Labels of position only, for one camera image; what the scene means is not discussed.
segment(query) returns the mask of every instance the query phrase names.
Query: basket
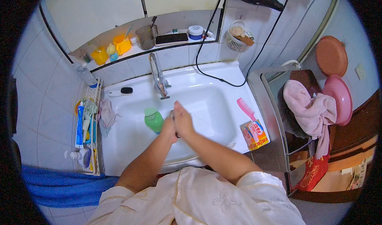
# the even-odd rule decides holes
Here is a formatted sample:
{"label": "basket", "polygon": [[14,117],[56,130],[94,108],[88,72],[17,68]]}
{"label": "basket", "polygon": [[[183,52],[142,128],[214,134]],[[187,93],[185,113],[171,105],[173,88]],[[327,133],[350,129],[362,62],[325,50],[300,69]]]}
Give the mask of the basket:
{"label": "basket", "polygon": [[[241,19],[238,19],[238,20],[235,20],[234,22],[232,22],[231,26],[229,27],[229,29],[234,25],[234,24],[240,24],[243,29],[245,30],[245,24],[244,24],[244,21],[242,21]],[[252,32],[250,31],[246,31],[245,30],[245,33],[249,36],[249,37],[253,37],[253,34]],[[227,31],[227,34],[225,36],[225,44],[227,45],[227,47],[229,49],[231,49],[232,51],[234,52],[238,52],[238,53],[243,53],[245,51],[247,51],[250,46],[246,45],[244,42],[236,39],[235,37],[233,37],[230,33],[230,30]]]}

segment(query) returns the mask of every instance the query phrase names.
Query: sink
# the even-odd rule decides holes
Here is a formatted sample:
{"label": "sink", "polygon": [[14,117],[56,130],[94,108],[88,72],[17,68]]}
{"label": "sink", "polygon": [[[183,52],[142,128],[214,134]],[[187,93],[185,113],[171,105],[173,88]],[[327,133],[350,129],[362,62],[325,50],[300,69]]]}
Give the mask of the sink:
{"label": "sink", "polygon": [[[200,68],[209,74],[230,79],[236,84],[244,80],[236,61],[205,64]],[[236,100],[240,97],[245,99],[264,125],[248,85],[241,88],[231,87],[199,74],[193,66],[165,71],[164,75],[172,85],[168,89],[170,98],[165,100],[160,100],[160,95],[155,93],[151,75],[127,80],[104,89],[104,98],[112,102],[112,108],[117,114],[108,137],[101,139],[106,175],[119,176],[157,137],[144,123],[146,107],[157,108],[165,118],[172,110],[174,102],[178,100],[191,113],[196,132],[225,146],[236,142],[233,149],[241,153],[249,150],[241,134],[240,125],[250,119],[237,106]],[[132,87],[134,93],[120,97],[107,96],[108,91],[125,86]],[[195,152],[179,139],[172,145],[163,168],[170,165],[180,168],[189,165],[190,161],[200,164]]]}

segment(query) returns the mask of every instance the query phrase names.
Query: soap bar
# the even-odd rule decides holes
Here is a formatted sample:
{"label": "soap bar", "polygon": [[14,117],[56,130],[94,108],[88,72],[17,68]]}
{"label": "soap bar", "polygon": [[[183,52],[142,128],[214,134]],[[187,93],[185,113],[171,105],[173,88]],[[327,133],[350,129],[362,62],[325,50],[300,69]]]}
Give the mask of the soap bar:
{"label": "soap bar", "polygon": [[250,151],[258,149],[261,146],[269,143],[268,137],[264,130],[262,130],[259,120],[246,123],[245,125],[241,126],[240,129]]}

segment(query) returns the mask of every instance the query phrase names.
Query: smartphone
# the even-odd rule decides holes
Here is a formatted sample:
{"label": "smartphone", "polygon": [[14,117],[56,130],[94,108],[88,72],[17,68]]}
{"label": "smartphone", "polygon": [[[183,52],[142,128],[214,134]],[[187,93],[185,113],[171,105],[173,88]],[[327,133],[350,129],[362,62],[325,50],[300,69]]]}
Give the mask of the smartphone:
{"label": "smartphone", "polygon": [[188,43],[188,36],[186,33],[158,35],[155,38],[155,46],[157,47],[185,43]]}

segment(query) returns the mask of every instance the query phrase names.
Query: pink comb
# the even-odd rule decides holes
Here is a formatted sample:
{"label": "pink comb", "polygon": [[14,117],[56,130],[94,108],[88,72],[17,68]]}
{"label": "pink comb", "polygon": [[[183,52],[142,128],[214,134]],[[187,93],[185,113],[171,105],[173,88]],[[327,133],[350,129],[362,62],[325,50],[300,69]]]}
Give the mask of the pink comb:
{"label": "pink comb", "polygon": [[236,102],[239,105],[240,109],[244,111],[244,113],[246,113],[247,116],[249,116],[251,120],[254,122],[256,120],[255,112],[248,106],[248,104],[244,101],[244,99],[239,98],[236,100]]}

